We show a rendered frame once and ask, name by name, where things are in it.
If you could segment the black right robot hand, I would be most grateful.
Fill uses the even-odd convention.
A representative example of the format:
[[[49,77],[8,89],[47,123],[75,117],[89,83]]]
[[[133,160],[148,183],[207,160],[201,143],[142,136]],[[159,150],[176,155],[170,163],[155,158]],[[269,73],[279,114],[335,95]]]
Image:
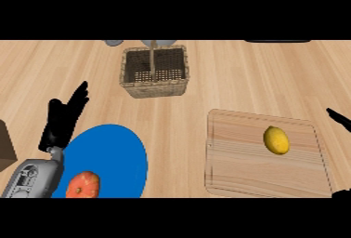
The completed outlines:
[[[351,133],[351,119],[348,119],[342,114],[334,111],[331,108],[326,109],[329,117],[344,126],[347,131]],[[341,190],[332,194],[334,198],[351,198],[351,188],[348,190]]]

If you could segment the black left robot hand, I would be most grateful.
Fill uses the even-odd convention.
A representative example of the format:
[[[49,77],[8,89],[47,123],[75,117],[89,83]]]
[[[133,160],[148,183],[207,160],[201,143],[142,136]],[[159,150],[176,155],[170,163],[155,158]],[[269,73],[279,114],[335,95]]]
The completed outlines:
[[[49,116],[47,124],[44,127],[39,150],[47,152],[49,148],[59,147],[67,148],[77,121],[86,105],[89,103],[89,82],[75,89],[68,103],[64,103],[59,99],[49,101]]]

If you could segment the yellow lemon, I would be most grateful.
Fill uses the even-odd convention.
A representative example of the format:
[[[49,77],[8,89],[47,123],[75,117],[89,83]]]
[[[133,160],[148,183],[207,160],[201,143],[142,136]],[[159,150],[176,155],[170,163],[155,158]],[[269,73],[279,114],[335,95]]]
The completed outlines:
[[[289,152],[291,143],[289,138],[283,130],[275,126],[270,126],[263,133],[263,142],[266,148],[277,155],[283,155]]]

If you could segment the wooden cutting board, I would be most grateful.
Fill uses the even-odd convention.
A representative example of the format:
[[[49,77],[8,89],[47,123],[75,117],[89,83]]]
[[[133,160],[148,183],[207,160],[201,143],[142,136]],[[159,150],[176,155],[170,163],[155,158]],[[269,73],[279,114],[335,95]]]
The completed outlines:
[[[279,127],[286,154],[264,146],[264,131]],[[316,198],[334,193],[319,128],[310,121],[213,110],[207,117],[205,189],[229,197]]]

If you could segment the wicker basket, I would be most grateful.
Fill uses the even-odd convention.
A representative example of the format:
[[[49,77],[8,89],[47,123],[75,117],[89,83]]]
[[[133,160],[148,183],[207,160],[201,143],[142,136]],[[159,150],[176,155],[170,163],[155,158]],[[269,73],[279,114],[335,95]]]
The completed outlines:
[[[189,82],[183,45],[124,50],[120,85],[136,99],[182,96]]]

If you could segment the brown wooden box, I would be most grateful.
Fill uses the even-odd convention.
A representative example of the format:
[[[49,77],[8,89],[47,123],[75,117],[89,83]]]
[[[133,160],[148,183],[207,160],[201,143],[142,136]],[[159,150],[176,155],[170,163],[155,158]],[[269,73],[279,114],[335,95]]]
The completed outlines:
[[[11,141],[11,134],[3,120],[0,120],[0,172],[18,161]]]

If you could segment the blue round plate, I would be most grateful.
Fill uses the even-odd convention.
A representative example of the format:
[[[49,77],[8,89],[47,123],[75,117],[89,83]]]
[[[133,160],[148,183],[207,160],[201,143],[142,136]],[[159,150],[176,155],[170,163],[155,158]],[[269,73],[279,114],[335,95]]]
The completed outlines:
[[[145,144],[120,125],[99,125],[83,132],[65,150],[65,171],[53,198],[67,196],[68,183],[84,171],[99,176],[100,198],[139,198],[148,176]]]

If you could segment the orange fruit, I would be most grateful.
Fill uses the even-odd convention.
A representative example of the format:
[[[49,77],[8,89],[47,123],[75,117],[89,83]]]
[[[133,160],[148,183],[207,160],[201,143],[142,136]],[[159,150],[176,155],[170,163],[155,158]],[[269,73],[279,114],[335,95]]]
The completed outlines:
[[[90,172],[81,172],[68,183],[68,198],[96,198],[100,191],[99,176]]]

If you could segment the large grey bowl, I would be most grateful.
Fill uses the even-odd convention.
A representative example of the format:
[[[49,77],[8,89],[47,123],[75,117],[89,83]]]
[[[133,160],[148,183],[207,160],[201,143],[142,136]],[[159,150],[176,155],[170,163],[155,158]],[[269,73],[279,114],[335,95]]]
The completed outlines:
[[[143,44],[151,47],[151,40],[142,40]],[[177,40],[157,40],[157,46],[171,46]]]

